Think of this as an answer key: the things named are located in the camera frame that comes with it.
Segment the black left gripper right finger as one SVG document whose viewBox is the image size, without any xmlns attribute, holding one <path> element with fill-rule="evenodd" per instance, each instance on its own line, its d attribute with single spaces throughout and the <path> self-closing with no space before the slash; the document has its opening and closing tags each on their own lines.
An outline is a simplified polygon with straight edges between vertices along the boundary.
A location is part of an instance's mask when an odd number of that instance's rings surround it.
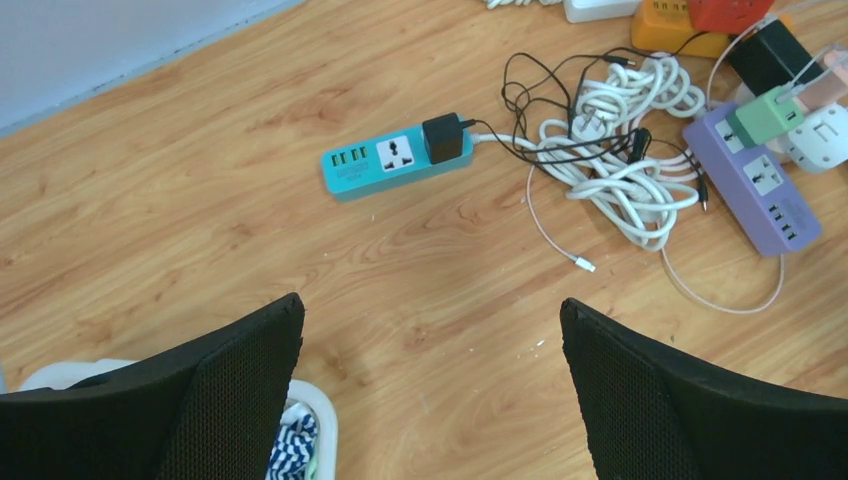
<svg viewBox="0 0 848 480">
<path fill-rule="evenodd" d="M 563 352 L 601 479 L 843 479 L 847 403 L 747 377 L 567 299 Z"/>
</svg>

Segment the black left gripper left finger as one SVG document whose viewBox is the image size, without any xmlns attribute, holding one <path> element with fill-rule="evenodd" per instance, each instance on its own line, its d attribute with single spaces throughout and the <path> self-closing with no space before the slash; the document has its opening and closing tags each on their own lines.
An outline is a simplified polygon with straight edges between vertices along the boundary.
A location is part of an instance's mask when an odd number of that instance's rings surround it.
<svg viewBox="0 0 848 480">
<path fill-rule="evenodd" d="M 5 479 L 261 479 L 302 345 L 290 293 L 65 389 L 1 398 Z"/>
</svg>

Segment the teal power strip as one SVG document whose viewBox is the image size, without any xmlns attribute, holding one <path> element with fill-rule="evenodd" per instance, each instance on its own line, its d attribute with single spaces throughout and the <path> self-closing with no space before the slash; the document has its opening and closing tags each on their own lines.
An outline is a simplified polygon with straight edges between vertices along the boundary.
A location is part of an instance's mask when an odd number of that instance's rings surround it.
<svg viewBox="0 0 848 480">
<path fill-rule="evenodd" d="M 328 192 L 349 202 L 471 165 L 470 133 L 458 135 L 459 154 L 434 163 L 424 128 L 417 124 L 323 153 L 320 166 Z"/>
</svg>

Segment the black power adapter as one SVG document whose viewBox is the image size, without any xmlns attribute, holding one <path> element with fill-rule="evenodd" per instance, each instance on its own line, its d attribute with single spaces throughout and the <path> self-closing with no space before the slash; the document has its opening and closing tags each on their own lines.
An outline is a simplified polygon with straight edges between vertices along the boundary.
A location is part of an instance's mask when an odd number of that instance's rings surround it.
<svg viewBox="0 0 848 480">
<path fill-rule="evenodd" d="M 474 123 L 474 120 L 465 120 L 457 113 L 447 113 L 424 121 L 421 127 L 430 164 L 437 165 L 462 156 L 465 152 L 465 134 Z"/>
</svg>

